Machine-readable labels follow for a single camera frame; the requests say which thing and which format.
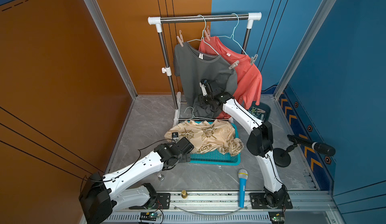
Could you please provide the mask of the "red t-shirt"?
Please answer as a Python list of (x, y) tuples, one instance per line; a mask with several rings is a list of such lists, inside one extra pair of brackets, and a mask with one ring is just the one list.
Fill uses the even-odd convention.
[(238, 61), (239, 64), (234, 68), (237, 73), (237, 89), (233, 97), (246, 110), (249, 110), (253, 104), (260, 103), (262, 75), (256, 65), (251, 64), (251, 58), (248, 55), (229, 49), (217, 36), (201, 42), (199, 51), (207, 55), (220, 55), (230, 65)]

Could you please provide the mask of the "beige patterned cloth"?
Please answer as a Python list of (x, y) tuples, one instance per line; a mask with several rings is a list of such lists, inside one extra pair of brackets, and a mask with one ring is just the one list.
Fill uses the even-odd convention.
[(217, 150), (223, 155), (229, 153), (231, 156), (237, 156), (244, 149), (243, 142), (236, 136), (235, 128), (228, 121), (184, 121), (173, 126), (164, 137), (171, 139), (174, 132), (178, 133), (179, 138), (185, 137), (193, 144), (193, 154), (206, 154)]

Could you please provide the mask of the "grey garment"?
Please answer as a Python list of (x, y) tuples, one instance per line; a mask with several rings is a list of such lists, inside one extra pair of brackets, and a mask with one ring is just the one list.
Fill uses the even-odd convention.
[(175, 75), (181, 78), (184, 95), (188, 106), (193, 107), (194, 115), (206, 118), (217, 118), (222, 110), (211, 111), (210, 106), (201, 107), (198, 97), (202, 94), (200, 81), (214, 80), (223, 91), (234, 94), (237, 89), (237, 73), (229, 70), (229, 63), (220, 55), (212, 56), (201, 53), (185, 42), (181, 47), (175, 46), (173, 63)]

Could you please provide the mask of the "white clothespin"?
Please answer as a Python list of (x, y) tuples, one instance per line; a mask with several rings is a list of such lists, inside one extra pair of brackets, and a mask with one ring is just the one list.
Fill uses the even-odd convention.
[(240, 64), (239, 61), (235, 61), (233, 64), (231, 64), (231, 65), (229, 66), (228, 69), (229, 69), (229, 70), (232, 70), (232, 69), (236, 68), (239, 64)]

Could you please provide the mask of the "grey clothespin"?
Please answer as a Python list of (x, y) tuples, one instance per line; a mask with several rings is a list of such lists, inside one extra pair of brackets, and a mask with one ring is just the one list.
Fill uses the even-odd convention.
[(250, 58), (250, 65), (253, 66), (258, 58), (258, 54), (255, 54), (253, 57)]

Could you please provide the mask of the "white wire hanger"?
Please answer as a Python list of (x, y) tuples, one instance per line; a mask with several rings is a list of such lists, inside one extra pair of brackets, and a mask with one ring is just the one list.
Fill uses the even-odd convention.
[[(201, 17), (205, 23), (205, 26), (204, 26), (204, 29), (206, 28), (207, 26), (207, 22), (204, 18), (203, 15), (198, 15), (199, 17)], [(218, 56), (220, 55), (209, 43), (206, 42), (206, 39), (205, 39), (205, 36), (204, 36), (204, 29), (202, 30), (202, 37), (200, 39), (201, 42), (203, 42), (204, 44), (208, 45)]]

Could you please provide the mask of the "light green wire hanger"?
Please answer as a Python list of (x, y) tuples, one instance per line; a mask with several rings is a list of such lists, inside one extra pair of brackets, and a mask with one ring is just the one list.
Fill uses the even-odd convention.
[(244, 54), (244, 55), (247, 55), (246, 51), (244, 50), (244, 48), (241, 46), (241, 44), (235, 39), (235, 31), (239, 25), (239, 22), (240, 22), (240, 19), (239, 19), (239, 16), (238, 14), (236, 13), (232, 13), (232, 15), (236, 16), (236, 19), (237, 19), (237, 23), (236, 25), (234, 26), (233, 30), (232, 30), (232, 34), (230, 36), (226, 36), (226, 35), (221, 35), (221, 36), (218, 36), (218, 38), (228, 38), (228, 39), (231, 39), (234, 43), (236, 43), (240, 49), (241, 49), (241, 53)]

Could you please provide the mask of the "pink clothespin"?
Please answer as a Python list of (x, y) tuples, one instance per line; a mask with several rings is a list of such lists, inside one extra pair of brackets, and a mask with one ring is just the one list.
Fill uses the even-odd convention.
[(204, 29), (204, 36), (205, 36), (205, 39), (207, 40), (207, 41), (210, 41), (211, 39), (210, 39), (210, 29), (209, 29), (209, 26), (206, 26), (206, 28)]

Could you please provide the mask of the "beige clothespin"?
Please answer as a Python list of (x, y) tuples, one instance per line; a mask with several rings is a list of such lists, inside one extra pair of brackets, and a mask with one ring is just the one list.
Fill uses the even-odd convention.
[(183, 38), (181, 30), (179, 30), (179, 35), (177, 35), (177, 40), (178, 40), (179, 45), (181, 47), (183, 47), (184, 46), (184, 38)]

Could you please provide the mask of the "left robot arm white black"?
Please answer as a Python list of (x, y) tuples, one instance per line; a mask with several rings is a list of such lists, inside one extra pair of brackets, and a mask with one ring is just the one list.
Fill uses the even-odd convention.
[(130, 207), (154, 207), (157, 192), (150, 183), (132, 188), (145, 177), (172, 169), (194, 145), (183, 137), (177, 142), (162, 143), (143, 158), (116, 172), (94, 173), (85, 179), (79, 202), (88, 224), (100, 224), (113, 212)]

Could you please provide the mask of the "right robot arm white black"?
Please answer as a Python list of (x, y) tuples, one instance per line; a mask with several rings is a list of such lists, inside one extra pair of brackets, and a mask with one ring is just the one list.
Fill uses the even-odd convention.
[(200, 81), (202, 95), (199, 102), (209, 105), (212, 111), (222, 110), (233, 117), (249, 134), (248, 151), (259, 163), (264, 179), (265, 202), (270, 208), (285, 207), (288, 199), (286, 186), (280, 180), (273, 158), (272, 126), (264, 122), (242, 107), (233, 96), (223, 91), (216, 81), (203, 79)]

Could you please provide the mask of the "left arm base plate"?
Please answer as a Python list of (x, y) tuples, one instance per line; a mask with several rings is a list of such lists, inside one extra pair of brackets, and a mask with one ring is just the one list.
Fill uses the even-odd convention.
[(130, 207), (130, 210), (156, 210), (163, 209), (168, 210), (170, 207), (170, 198), (171, 193), (158, 193), (157, 198), (155, 199), (153, 204), (145, 204), (143, 206), (133, 206)]

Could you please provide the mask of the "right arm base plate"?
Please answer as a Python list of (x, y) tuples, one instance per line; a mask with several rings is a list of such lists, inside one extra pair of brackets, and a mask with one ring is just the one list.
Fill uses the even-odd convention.
[(293, 209), (292, 201), (287, 193), (283, 196), (266, 193), (250, 193), (250, 202), (253, 209)]

